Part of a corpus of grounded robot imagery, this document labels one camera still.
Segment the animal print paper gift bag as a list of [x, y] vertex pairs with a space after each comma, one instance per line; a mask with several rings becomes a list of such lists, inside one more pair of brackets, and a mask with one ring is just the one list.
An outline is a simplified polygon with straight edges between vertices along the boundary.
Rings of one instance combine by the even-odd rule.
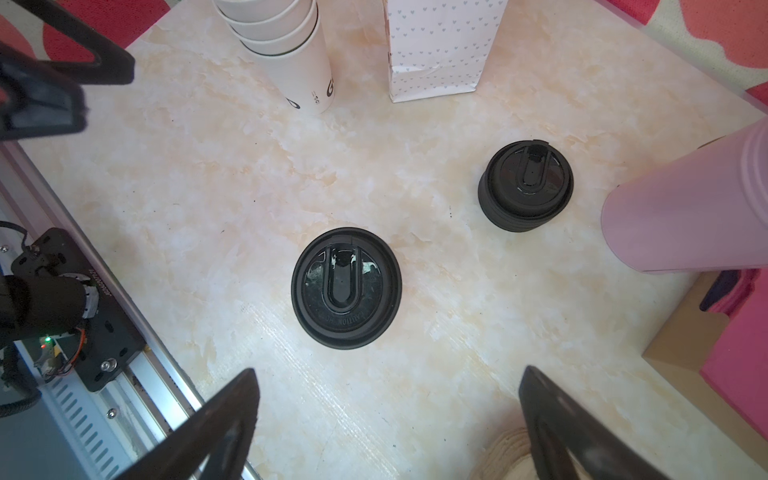
[[385, 1], [394, 103], [476, 90], [507, 0]]

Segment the black coffee cup lid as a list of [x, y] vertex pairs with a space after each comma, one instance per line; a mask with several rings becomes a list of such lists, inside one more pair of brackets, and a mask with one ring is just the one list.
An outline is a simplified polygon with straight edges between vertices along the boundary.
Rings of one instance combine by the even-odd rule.
[[355, 227], [329, 230], [302, 252], [291, 278], [291, 302], [318, 343], [353, 350], [378, 339], [395, 319], [403, 282], [389, 245]]

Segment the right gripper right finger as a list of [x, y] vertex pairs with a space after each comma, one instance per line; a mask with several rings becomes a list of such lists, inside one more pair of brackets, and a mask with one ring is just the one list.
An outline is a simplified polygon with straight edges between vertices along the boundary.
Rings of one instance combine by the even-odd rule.
[[664, 479], [538, 368], [526, 367], [518, 390], [541, 479], [576, 479], [578, 463], [593, 479]]

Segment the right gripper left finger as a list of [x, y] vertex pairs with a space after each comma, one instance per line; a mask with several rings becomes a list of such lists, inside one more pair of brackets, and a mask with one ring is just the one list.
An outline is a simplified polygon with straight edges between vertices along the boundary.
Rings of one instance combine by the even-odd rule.
[[258, 420], [260, 388], [244, 369], [121, 479], [239, 479]]

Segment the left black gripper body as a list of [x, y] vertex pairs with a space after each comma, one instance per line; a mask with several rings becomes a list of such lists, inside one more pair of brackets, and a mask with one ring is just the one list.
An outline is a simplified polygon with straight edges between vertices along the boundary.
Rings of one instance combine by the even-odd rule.
[[86, 126], [82, 88], [14, 48], [1, 46], [1, 139], [74, 134]]

